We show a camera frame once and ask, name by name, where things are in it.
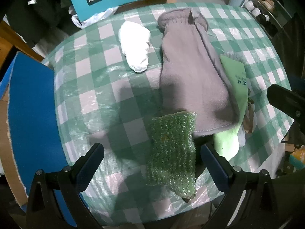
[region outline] sparkly green fabric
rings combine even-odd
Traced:
[[[153,118],[153,147],[147,165],[148,181],[167,185],[182,198],[193,198],[196,150],[192,139],[196,113],[178,112]]]

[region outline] white plastic bag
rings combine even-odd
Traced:
[[[69,7],[69,14],[72,15],[72,21],[74,23],[74,25],[76,25],[78,28],[85,28],[85,27],[88,27],[98,21],[101,21],[103,19],[106,19],[107,17],[113,15],[116,11],[117,11],[118,7],[112,7],[112,8],[109,8],[107,9],[106,11],[104,12],[101,12],[101,13],[98,13],[98,14],[94,14],[93,16],[91,16],[89,19],[83,21],[83,22],[80,22],[79,19],[78,19],[78,16],[77,14],[75,13],[75,10],[74,10],[74,7],[73,6],[70,6]]]

